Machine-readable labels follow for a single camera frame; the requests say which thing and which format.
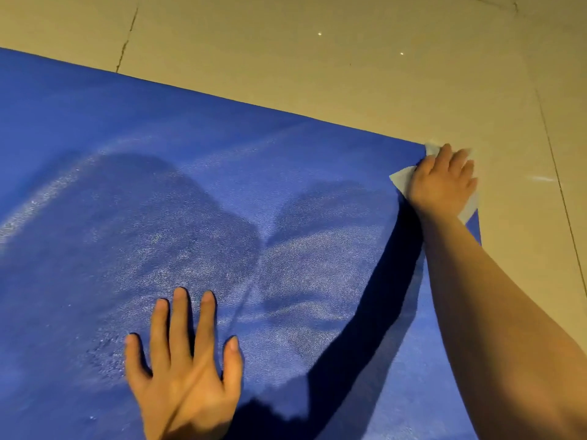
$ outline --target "hand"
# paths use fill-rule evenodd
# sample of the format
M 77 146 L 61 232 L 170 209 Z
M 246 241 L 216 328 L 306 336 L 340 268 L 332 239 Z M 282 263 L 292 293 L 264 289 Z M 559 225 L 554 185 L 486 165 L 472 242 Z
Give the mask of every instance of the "hand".
M 450 145 L 437 157 L 426 156 L 414 171 L 408 187 L 408 200 L 421 219 L 456 217 L 477 188 L 473 161 L 461 149 L 452 153 Z
M 202 296 L 193 357 L 188 306 L 186 289 L 176 288 L 168 336 L 169 304 L 157 300 L 151 316 L 152 376 L 142 365 L 138 336 L 130 334 L 126 339 L 126 378 L 141 410 L 147 440 L 220 439 L 241 395 L 242 357 L 236 337 L 224 348 L 222 381 L 214 363 L 214 295 L 207 291 Z

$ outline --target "beige tile floor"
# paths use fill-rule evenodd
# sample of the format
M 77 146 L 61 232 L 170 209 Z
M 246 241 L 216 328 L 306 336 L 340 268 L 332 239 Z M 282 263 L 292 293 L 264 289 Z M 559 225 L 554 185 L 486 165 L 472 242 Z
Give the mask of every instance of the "beige tile floor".
M 0 46 L 473 147 L 484 247 L 587 350 L 586 17 L 585 0 L 0 0 Z

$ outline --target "textured blue surface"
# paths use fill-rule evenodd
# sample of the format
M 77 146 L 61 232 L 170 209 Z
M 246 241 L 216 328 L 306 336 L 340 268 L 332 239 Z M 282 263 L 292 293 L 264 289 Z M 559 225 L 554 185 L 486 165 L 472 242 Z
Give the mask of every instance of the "textured blue surface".
M 123 339 L 180 285 L 241 340 L 232 438 L 475 438 L 388 177 L 421 145 L 7 50 L 0 145 L 3 438 L 141 438 Z

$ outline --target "blue mat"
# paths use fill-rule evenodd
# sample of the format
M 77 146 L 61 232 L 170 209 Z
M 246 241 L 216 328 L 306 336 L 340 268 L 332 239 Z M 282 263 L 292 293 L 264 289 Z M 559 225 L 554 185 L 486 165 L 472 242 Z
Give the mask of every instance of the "blue mat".
M 423 146 L 8 50 L 0 111 L 4 439 L 142 438 L 123 339 L 179 285 L 239 336 L 230 438 L 475 438 L 389 180 Z

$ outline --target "forearm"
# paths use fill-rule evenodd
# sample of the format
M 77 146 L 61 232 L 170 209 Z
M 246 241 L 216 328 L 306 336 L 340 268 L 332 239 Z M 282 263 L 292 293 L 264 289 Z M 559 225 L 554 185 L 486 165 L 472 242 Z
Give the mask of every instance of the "forearm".
M 577 380 L 587 385 L 581 349 L 458 219 L 422 224 L 438 324 L 481 439 L 573 438 L 583 423 L 574 406 L 587 403 L 576 392 Z

